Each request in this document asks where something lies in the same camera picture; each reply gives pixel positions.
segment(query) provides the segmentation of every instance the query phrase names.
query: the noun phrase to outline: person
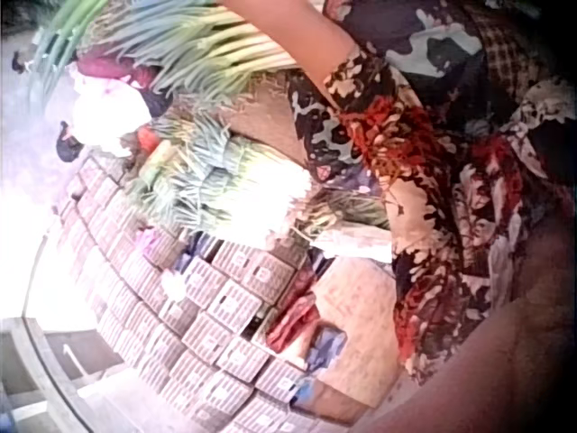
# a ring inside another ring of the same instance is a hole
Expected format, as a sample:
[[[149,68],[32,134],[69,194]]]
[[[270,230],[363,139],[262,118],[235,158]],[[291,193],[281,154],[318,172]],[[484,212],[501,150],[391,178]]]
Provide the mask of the person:
[[[421,100],[427,96],[372,43],[357,42],[362,39],[308,1],[221,3],[297,61],[317,90],[303,96],[307,110],[338,129],[337,143],[350,143],[376,180],[393,237],[400,362],[417,382],[427,382],[485,318],[518,296],[532,229],[560,205],[574,216],[574,87],[538,76],[520,90],[512,86],[517,102],[508,120],[485,134],[467,134],[439,120],[438,110]],[[351,3],[335,0],[329,7]],[[389,3],[359,3],[373,5],[374,16],[389,12]],[[351,10],[339,9],[341,16]],[[371,28],[379,29],[378,18]],[[488,75],[488,67],[478,62],[476,75]],[[301,95],[289,91],[288,97],[294,103]],[[297,129],[310,127],[299,119]]]
[[[505,16],[471,2],[329,0],[327,17],[403,73],[435,127],[478,137],[508,121],[530,85],[550,75],[538,49]],[[298,138],[316,180],[380,194],[344,126],[331,121],[305,74],[289,86]]]
[[[71,125],[57,140],[59,156],[63,146],[68,146],[69,154],[78,157],[75,150],[81,143],[117,158],[133,157],[133,151],[123,146],[122,137],[162,116],[172,103],[172,95],[151,89],[158,68],[134,67],[132,59],[117,60],[109,50],[108,45],[96,46],[69,66],[79,98]]]

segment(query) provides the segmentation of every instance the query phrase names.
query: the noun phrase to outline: green onion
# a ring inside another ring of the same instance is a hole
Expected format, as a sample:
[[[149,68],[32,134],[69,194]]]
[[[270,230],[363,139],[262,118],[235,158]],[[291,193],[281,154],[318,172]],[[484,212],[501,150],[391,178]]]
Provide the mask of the green onion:
[[[310,1],[319,10],[325,2]],[[161,66],[156,90],[180,90],[205,100],[240,93],[253,72],[296,67],[275,41],[214,1],[135,5],[105,42],[137,64]]]

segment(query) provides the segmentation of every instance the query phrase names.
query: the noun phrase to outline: floor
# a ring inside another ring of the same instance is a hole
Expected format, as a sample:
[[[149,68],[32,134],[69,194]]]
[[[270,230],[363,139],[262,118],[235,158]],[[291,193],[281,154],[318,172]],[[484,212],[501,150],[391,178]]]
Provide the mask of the floor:
[[[11,70],[13,52],[25,48],[32,33],[2,40],[2,147],[0,149],[0,269],[9,296],[0,318],[19,317],[33,258],[50,221],[50,206],[78,169],[55,151],[60,121],[69,120],[76,92],[64,78],[44,114],[31,113],[27,76]]]

